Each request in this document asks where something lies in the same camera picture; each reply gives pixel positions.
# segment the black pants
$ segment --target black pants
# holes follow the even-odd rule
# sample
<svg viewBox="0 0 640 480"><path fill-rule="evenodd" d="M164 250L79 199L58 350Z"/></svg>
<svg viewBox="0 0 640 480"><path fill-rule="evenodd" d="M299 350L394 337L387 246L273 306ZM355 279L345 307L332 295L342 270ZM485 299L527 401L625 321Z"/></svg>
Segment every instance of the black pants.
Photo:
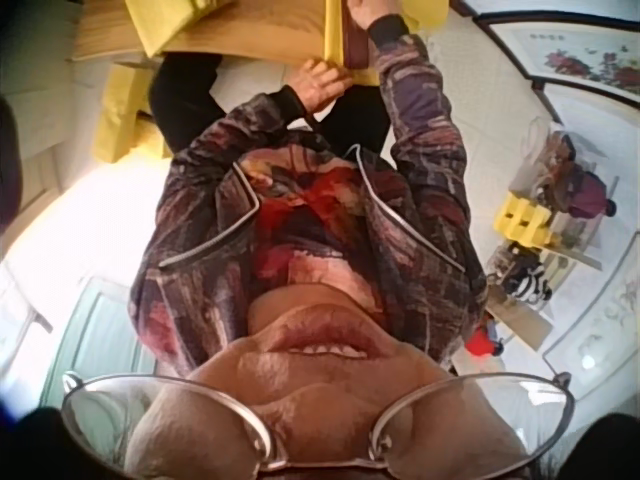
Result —
<svg viewBox="0 0 640 480"><path fill-rule="evenodd" d="M226 115L209 94L222 57L208 53L170 53L150 92L151 111L172 151L178 152L212 123ZM333 153L351 145L382 151L390 120L377 87L354 86L339 98L321 122L321 133Z"/></svg>

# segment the wooden table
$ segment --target wooden table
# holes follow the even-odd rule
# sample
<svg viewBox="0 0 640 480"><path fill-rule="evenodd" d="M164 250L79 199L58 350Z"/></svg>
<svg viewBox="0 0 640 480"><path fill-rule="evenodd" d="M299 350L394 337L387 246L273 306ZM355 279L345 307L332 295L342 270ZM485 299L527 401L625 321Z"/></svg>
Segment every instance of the wooden table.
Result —
<svg viewBox="0 0 640 480"><path fill-rule="evenodd" d="M324 0L236 0L180 33L166 50L292 65L324 53ZM85 0L73 59L141 52L125 0Z"/></svg>

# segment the eyeglasses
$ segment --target eyeglasses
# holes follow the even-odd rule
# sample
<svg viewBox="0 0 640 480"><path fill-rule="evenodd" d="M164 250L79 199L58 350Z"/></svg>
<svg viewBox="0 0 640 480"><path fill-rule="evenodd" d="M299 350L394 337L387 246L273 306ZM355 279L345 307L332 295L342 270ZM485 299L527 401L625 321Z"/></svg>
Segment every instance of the eyeglasses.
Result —
<svg viewBox="0 0 640 480"><path fill-rule="evenodd" d="M370 431L369 458L301 464L253 410L198 383L115 375L67 377L65 387L63 422L81 448L119 475L175 480L348 467L401 480L497 478L547 452L575 406L565 386L532 375L456 377L387 407Z"/></svg>

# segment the red object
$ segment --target red object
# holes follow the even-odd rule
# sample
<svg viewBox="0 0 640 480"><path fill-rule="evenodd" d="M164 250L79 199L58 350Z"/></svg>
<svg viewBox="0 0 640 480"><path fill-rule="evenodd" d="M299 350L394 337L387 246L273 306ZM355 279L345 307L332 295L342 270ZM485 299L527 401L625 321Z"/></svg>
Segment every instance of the red object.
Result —
<svg viewBox="0 0 640 480"><path fill-rule="evenodd" d="M464 347L476 357L483 355L493 355L496 348L495 344L489 339L487 330L483 327L478 327L476 331L471 335L471 338Z"/></svg>

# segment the tiled floor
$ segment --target tiled floor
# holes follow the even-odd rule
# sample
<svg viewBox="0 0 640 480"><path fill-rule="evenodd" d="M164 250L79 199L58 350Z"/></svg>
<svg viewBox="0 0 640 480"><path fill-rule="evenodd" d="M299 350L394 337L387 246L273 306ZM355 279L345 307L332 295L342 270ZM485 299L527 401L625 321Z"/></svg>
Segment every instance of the tiled floor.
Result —
<svg viewBox="0 0 640 480"><path fill-rule="evenodd" d="M443 72L453 118L467 148L471 236L484 262L501 241L492 228L493 216L522 162L522 139L534 119L550 117L529 82L470 20L452 13L446 28L429 39L429 48ZM108 64L100 60L75 66L75 136L55 152L60 183L69 190L9 255L25 293L58 332L64 328L83 277L91 274L131 283L153 229L155 204L166 174L166 164L132 158L109 166L91 159ZM230 110L257 93L278 90L287 71L279 64L226 59L212 94ZM390 135L387 158L392 142ZM26 348L40 349L38 360L26 352L15 372L31 378L23 390L33 398L56 341L36 336ZM503 361L508 370L551 375L540 354L517 339L509 343Z"/></svg>

